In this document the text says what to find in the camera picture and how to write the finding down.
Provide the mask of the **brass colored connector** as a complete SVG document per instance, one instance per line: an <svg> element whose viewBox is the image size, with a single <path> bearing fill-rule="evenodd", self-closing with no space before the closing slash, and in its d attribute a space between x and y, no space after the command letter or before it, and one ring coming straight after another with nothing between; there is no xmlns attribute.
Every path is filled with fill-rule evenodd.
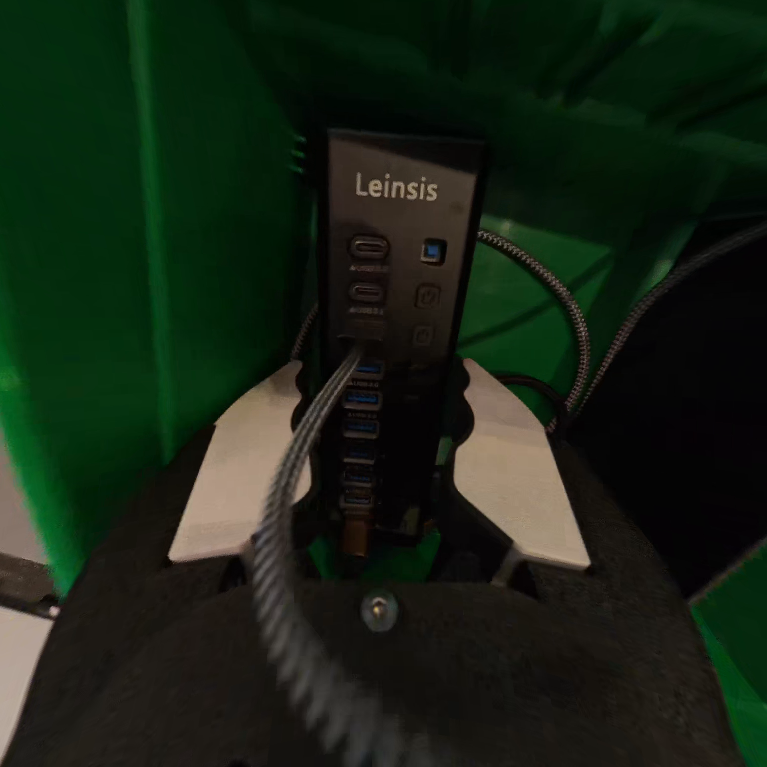
<svg viewBox="0 0 767 767"><path fill-rule="evenodd" d="M347 509L343 514L341 552L345 557L366 559L370 550L371 533L374 526L374 512L361 509Z"/></svg>

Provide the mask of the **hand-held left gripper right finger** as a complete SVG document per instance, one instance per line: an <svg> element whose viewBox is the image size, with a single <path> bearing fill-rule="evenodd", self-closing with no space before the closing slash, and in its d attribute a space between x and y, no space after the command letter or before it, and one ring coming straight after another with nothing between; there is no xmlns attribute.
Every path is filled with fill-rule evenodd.
<svg viewBox="0 0 767 767"><path fill-rule="evenodd" d="M457 410L468 423L446 458L445 539L472 551L493 585L509 585L527 564L587 572L589 553L544 426L474 360L460 360L458 382Z"/></svg>

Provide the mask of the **black flat panel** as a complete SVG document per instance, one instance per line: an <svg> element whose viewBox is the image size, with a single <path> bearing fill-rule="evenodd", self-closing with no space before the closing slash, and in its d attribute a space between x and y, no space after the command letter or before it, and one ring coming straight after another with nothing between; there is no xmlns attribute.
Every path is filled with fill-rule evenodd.
<svg viewBox="0 0 767 767"><path fill-rule="evenodd" d="M701 223L570 439L692 600L765 539L765 213Z"/></svg>

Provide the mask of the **black usb hub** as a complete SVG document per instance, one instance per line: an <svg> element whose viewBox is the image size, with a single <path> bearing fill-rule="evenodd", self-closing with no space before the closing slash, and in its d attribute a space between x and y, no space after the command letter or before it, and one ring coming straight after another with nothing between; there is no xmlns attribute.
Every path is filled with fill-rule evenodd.
<svg viewBox="0 0 767 767"><path fill-rule="evenodd" d="M369 551L415 542L430 512L486 157L465 137L335 128L324 142L323 374L364 349L323 427L321 484L340 539L344 510L374 512Z"/></svg>

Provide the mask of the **green plastic bin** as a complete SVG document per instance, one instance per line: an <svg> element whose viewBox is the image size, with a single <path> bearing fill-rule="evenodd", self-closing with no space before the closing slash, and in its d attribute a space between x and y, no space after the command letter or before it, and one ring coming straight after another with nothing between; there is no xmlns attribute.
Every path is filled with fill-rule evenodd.
<svg viewBox="0 0 767 767"><path fill-rule="evenodd" d="M765 2L2 2L2 430L63 609L5 765L748 765L721 643L570 428L696 228L765 213ZM330 129L478 139L415 542L345 557L321 440L261 577L173 564L215 423L319 293ZM439 522L460 360L544 426L591 566Z"/></svg>

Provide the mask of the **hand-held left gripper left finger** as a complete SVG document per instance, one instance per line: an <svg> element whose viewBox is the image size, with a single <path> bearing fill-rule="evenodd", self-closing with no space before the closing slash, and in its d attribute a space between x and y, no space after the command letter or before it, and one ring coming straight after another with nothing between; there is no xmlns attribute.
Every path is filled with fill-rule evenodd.
<svg viewBox="0 0 767 767"><path fill-rule="evenodd" d="M169 548L174 564L237 555L260 527L273 476L293 436L301 369L301 362L288 362L216 420Z"/></svg>

